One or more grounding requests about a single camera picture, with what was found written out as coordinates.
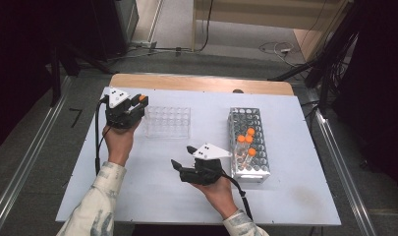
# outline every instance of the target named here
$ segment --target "sleeve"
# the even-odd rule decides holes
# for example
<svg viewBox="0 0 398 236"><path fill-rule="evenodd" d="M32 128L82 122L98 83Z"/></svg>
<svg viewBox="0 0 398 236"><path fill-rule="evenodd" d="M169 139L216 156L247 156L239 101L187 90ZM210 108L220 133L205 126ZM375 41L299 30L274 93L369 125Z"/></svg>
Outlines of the sleeve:
<svg viewBox="0 0 398 236"><path fill-rule="evenodd" d="M125 174L125 167L104 162L94 183L57 236L113 235L114 210Z"/></svg>
<svg viewBox="0 0 398 236"><path fill-rule="evenodd" d="M241 209L223 220L223 224L231 236L269 236L263 229L257 227Z"/></svg>

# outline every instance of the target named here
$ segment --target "aluminum rail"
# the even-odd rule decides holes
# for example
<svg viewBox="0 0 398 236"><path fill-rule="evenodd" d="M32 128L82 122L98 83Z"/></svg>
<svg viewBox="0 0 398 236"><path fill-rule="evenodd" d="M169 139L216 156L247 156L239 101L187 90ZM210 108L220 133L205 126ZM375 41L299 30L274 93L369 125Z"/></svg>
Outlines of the aluminum rail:
<svg viewBox="0 0 398 236"><path fill-rule="evenodd" d="M61 87L63 95L60 97L57 104L48 110L45 119L43 120L38 132L36 133L32 143L28 148L28 151L22 158L18 169L12 177L9 185L0 196L0 230L2 229L2 226L5 223L5 220L9 212L11 211L16 199L18 198L18 195L22 187L24 186L28 175L38 158L39 152L41 151L45 140L48 137L51 128L54 125L58 114L60 113L64 105L71 84L71 78L67 76Z"/></svg>
<svg viewBox="0 0 398 236"><path fill-rule="evenodd" d="M311 101L318 100L314 89L309 89L309 98ZM319 110L316 111L315 116L362 234L364 236L376 236L377 234L370 220L368 210L364 205L364 201L340 152L339 146L334 139L329 122L323 119Z"/></svg>

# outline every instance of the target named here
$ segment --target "white board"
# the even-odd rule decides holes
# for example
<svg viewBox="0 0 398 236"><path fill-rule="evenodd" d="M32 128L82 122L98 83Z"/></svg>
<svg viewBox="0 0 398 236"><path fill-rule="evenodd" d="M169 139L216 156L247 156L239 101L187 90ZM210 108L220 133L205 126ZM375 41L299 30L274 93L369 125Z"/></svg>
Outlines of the white board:
<svg viewBox="0 0 398 236"><path fill-rule="evenodd" d="M228 149L227 117L230 107L259 108L271 176L262 184L242 184L257 224L340 225L336 206L314 149L296 96L121 88L131 95L149 96L151 106L191 107L191 138L148 139L143 123L126 164L128 173L116 206L116 221L164 224L221 224L221 216L204 195L180 181L171 165L194 163L186 146L209 142ZM100 109L99 127L105 124ZM107 159L107 147L100 151ZM65 221L95 178L94 120L91 122L66 194L57 214ZM222 160L230 172L229 160ZM244 208L236 188L235 202Z"/></svg>

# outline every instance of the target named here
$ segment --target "test tube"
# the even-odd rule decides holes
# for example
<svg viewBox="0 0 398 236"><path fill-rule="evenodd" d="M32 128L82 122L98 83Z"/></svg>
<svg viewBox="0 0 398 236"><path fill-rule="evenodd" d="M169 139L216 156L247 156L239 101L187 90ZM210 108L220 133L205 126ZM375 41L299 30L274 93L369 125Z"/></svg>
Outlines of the test tube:
<svg viewBox="0 0 398 236"><path fill-rule="evenodd" d="M236 139L235 155L236 157L242 157L245 151L245 136L240 135Z"/></svg>
<svg viewBox="0 0 398 236"><path fill-rule="evenodd" d="M253 141L254 141L254 138L252 136L245 137L245 146L244 146L245 150L247 150L251 146L251 143Z"/></svg>
<svg viewBox="0 0 398 236"><path fill-rule="evenodd" d="M256 155L256 150L254 148L249 148L248 149L248 154L247 157L245 158L244 163L242 163L242 167L247 167L248 164L251 163L252 158Z"/></svg>
<svg viewBox="0 0 398 236"><path fill-rule="evenodd" d="M252 127L248 128L247 136L253 137L254 135L255 135L255 130L254 130L254 128L252 128Z"/></svg>

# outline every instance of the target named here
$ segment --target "orange cap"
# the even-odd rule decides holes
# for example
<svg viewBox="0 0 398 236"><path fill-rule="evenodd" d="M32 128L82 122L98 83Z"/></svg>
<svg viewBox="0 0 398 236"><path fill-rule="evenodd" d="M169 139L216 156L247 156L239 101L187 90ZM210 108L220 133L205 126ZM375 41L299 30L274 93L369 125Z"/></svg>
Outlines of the orange cap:
<svg viewBox="0 0 398 236"><path fill-rule="evenodd" d="M238 136L239 143L243 143L244 141L245 141L245 136L243 136L243 135Z"/></svg>
<svg viewBox="0 0 398 236"><path fill-rule="evenodd" d="M250 136L253 136L255 134L254 128L249 128L248 131L247 131L247 134L250 135Z"/></svg>
<svg viewBox="0 0 398 236"><path fill-rule="evenodd" d="M250 156L254 156L254 155L256 155L256 150L254 149L254 148L249 148L248 149L248 155L250 155Z"/></svg>
<svg viewBox="0 0 398 236"><path fill-rule="evenodd" d="M247 142L248 144L252 143L254 141L254 138L252 138L252 136L247 136L245 138L245 142Z"/></svg>

